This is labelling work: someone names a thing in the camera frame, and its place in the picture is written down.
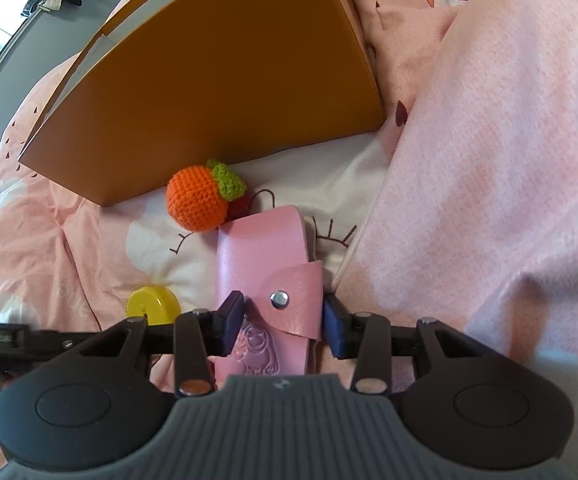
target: black device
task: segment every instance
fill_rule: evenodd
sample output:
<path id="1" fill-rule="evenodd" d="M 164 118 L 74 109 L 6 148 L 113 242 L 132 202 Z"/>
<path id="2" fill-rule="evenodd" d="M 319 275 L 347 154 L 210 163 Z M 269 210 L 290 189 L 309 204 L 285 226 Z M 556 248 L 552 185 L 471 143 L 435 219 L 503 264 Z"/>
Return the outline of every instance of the black device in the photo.
<path id="1" fill-rule="evenodd" d="M 231 351 L 245 313 L 234 291 L 173 325 L 130 318 L 103 332 L 0 324 L 0 480 L 570 480 L 557 461 L 574 412 L 565 394 L 435 319 L 415 327 L 323 301 L 335 375 L 232 376 L 216 391 L 207 356 Z M 147 379 L 173 354 L 176 392 Z M 392 356 L 416 381 L 391 391 Z M 33 362 L 44 362 L 32 368 Z"/>

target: pink card holder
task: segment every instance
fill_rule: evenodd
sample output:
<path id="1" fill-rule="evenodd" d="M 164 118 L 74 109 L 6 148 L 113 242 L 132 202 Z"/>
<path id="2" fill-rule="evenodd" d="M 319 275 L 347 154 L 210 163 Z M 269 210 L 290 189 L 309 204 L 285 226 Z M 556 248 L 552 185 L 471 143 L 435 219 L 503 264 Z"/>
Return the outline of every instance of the pink card holder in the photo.
<path id="1" fill-rule="evenodd" d="M 217 256 L 216 305 L 232 290 L 249 301 L 231 355 L 216 358 L 216 380 L 304 374 L 320 338 L 322 262 L 309 261 L 300 213 L 283 206 L 222 225 Z"/>

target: pink blanket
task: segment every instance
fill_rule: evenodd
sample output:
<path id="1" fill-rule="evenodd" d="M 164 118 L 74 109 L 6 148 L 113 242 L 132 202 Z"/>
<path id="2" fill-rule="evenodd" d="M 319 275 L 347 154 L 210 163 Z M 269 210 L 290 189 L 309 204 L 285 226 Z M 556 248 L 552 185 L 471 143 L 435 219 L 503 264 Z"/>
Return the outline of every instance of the pink blanket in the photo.
<path id="1" fill-rule="evenodd" d="M 325 236 L 319 214 L 340 209 L 302 204 L 321 240 L 351 244 L 333 259 L 331 286 L 351 310 L 399 324 L 438 317 L 555 380 L 576 406 L 563 459 L 578 478 L 578 0 L 355 2 L 389 119 L 347 165 L 367 178 L 371 199 L 391 163 L 366 221 L 352 209 L 368 204 L 348 206 Z M 189 276 L 211 275 L 212 263 L 178 260 L 172 278 L 171 260 L 149 249 L 170 233 L 153 227 L 156 195 L 101 210 L 18 168 L 14 146 L 68 63 L 30 93 L 0 146 L 0 320 L 97 330 L 124 316 L 131 290 L 153 281 L 146 259 L 171 281 L 160 284 L 180 287 L 179 298 L 191 294 Z M 324 159 L 296 153 L 315 166 Z M 247 168 L 264 181 L 264 162 Z M 320 186 L 321 202 L 332 190 L 351 193 L 339 182 L 327 193 Z M 278 195 L 269 192 L 272 203 Z M 176 256 L 183 242 L 211 248 L 211 239 L 178 237 L 169 248 Z M 137 239 L 149 243 L 139 250 Z M 209 296 L 186 299 L 211 304 Z M 323 358 L 322 369 L 344 380 L 351 367 Z M 398 362 L 395 372 L 399 385 L 409 380 Z M 163 365 L 157 382 L 164 373 Z"/>

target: pink bedding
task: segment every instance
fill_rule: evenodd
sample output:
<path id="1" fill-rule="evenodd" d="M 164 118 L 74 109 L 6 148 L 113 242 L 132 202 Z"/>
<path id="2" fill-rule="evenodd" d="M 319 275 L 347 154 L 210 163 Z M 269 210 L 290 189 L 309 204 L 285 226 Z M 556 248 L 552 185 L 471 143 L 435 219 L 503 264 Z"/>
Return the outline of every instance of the pink bedding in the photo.
<path id="1" fill-rule="evenodd" d="M 386 124 L 334 155 L 313 146 L 239 170 L 258 209 L 294 203 L 313 219 L 313 252 L 349 308 L 438 317 L 563 387 L 576 406 L 563 460 L 578 478 L 578 0 L 355 3 Z M 0 145 L 0 321 L 106 328 L 154 282 L 185 309 L 212 304 L 215 240 L 176 233 L 159 192 L 103 210 L 18 168 L 68 64 Z M 324 353 L 323 370 L 348 380 L 352 364 Z"/>

